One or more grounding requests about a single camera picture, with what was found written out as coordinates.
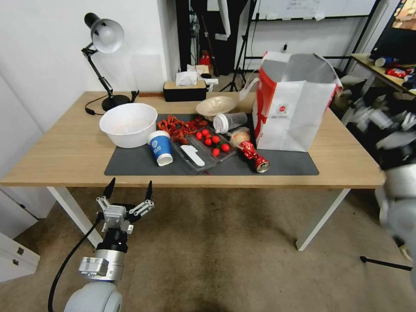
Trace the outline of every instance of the lamp base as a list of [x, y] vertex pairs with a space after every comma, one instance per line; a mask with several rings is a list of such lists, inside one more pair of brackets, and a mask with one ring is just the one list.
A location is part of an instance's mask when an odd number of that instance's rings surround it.
[[111, 108], [114, 108], [114, 107], [122, 105], [122, 104], [130, 103], [130, 102], [131, 102], [131, 100], [127, 96], [118, 94], [118, 95], [114, 96], [115, 105], [110, 102], [109, 98], [106, 98], [103, 101], [102, 107], [103, 107], [103, 110], [108, 111]]

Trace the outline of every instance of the white bowl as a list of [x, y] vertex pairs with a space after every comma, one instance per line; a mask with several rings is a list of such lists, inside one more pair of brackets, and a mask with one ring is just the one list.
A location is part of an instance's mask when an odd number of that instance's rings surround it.
[[216, 115], [229, 113], [236, 105], [237, 101], [230, 97], [211, 97], [199, 103], [196, 111], [209, 121], [213, 121]]
[[157, 111], [144, 103], [127, 103], [110, 109], [100, 119], [100, 129], [119, 147], [133, 148], [147, 144], [156, 131]]

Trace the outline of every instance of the white plastic knife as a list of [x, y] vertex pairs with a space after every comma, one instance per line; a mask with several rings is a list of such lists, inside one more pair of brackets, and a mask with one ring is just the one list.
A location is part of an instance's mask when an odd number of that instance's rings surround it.
[[186, 155], [197, 165], [205, 166], [205, 162], [196, 154], [198, 150], [192, 145], [181, 145], [181, 149], [185, 152]]

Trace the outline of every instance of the power cord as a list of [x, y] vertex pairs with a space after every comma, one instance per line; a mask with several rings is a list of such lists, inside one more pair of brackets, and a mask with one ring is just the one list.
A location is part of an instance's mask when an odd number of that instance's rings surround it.
[[[137, 91], [131, 91], [131, 101], [130, 101], [130, 103], [133, 103], [133, 102], [134, 102], [134, 100], [137, 98], [137, 96], [139, 95], [139, 93], [140, 93], [140, 90], [137, 90]], [[88, 114], [90, 114], [90, 115], [100, 115], [100, 116], [104, 115], [104, 114], [101, 114], [101, 113], [96, 113], [94, 110], [92, 110], [92, 109], [88, 108], [87, 106], [88, 106], [89, 104], [94, 103], [94, 102], [96, 102], [96, 101], [98, 101], [98, 100], [101, 100], [102, 98], [105, 98], [105, 97], [107, 97], [107, 96], [108, 96], [108, 95], [103, 95], [102, 97], [99, 97], [99, 98], [96, 98], [95, 100], [89, 101], [89, 102], [88, 102], [87, 104], [85, 104], [85, 106], [84, 106], [85, 111], [86, 111]]]
[[104, 115], [104, 114], [100, 114], [100, 113], [96, 113], [94, 110], [88, 108], [87, 106], [91, 103], [94, 103], [95, 101], [101, 100], [102, 98], [106, 98], [108, 95], [104, 95], [102, 97], [96, 98], [95, 100], [89, 101], [87, 104], [85, 104], [84, 109], [85, 111], [90, 114], [90, 115]]
[[83, 238], [80, 239], [80, 241], [75, 245], [75, 247], [71, 250], [71, 252], [66, 256], [64, 262], [62, 263], [61, 267], [59, 268], [59, 271], [56, 274], [55, 279], [52, 282], [51, 290], [49, 292], [48, 312], [53, 312], [53, 296], [55, 294], [56, 285], [58, 284], [59, 278], [61, 277], [61, 274], [65, 269], [65, 266], [67, 265], [68, 261], [71, 259], [72, 255], [81, 246], [81, 244], [87, 239], [88, 235], [91, 234], [91, 232], [95, 229], [95, 227], [100, 223], [101, 220], [104, 220], [104, 213], [98, 212], [97, 218], [95, 219], [95, 222], [92, 225], [92, 227], [90, 228], [90, 230], [83, 236]]

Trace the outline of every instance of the wooden table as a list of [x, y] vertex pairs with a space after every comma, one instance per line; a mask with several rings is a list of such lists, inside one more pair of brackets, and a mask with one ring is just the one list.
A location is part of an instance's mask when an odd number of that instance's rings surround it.
[[[66, 187], [106, 186], [104, 175], [114, 144], [98, 127], [100, 116], [84, 111], [85, 103], [104, 95], [85, 92], [41, 140], [0, 181], [7, 186], [46, 186], [72, 220], [86, 233], [91, 222]], [[238, 93], [208, 93], [208, 97], [227, 95], [238, 100]], [[251, 112], [254, 93], [238, 103], [238, 109]], [[166, 103], [163, 97], [138, 97], [136, 102], [154, 106], [158, 113], [195, 113], [198, 102]], [[101, 101], [90, 106], [97, 112]], [[335, 189], [331, 204], [323, 207], [296, 245], [304, 250], [351, 188], [373, 189], [383, 184], [384, 176], [375, 161], [327, 110], [309, 151], [319, 175], [311, 176], [117, 176], [119, 187], [186, 188], [277, 188], [314, 187]], [[88, 237], [94, 246], [101, 241], [97, 231]]]
[[394, 77], [394, 76], [390, 76], [390, 75], [386, 75], [384, 73], [386, 71], [385, 68], [377, 67], [376, 65], [374, 65], [374, 61], [372, 59], [368, 58], [368, 54], [356, 53], [356, 54], [351, 54], [351, 56], [360, 65], [369, 69], [372, 72], [372, 74], [375, 74], [375, 75], [372, 75], [369, 79], [371, 81], [371, 83], [373, 83], [374, 76], [376, 76], [380, 80], [384, 81], [386, 84], [392, 86], [393, 88], [395, 88], [399, 91], [416, 95], [416, 91], [410, 91], [410, 90], [408, 90], [408, 89], [406, 89], [405, 87], [402, 86], [402, 83], [404, 82], [404, 79]]

